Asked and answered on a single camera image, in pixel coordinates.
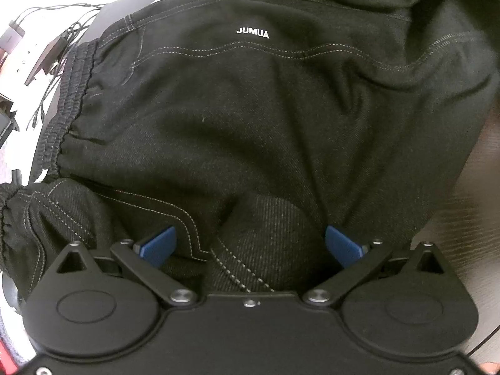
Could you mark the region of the black charger adapter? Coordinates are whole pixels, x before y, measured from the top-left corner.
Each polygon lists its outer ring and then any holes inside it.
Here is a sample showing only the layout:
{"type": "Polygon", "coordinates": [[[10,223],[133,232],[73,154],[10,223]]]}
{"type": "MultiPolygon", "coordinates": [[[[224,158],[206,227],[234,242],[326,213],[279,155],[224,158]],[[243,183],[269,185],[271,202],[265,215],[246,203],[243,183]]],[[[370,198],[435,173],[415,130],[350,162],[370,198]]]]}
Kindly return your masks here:
{"type": "Polygon", "coordinates": [[[35,79],[37,73],[43,70],[47,75],[52,66],[60,59],[63,50],[68,46],[68,37],[59,36],[54,38],[44,48],[42,54],[37,59],[35,65],[31,69],[30,74],[25,80],[25,85],[28,86],[35,79]]]}

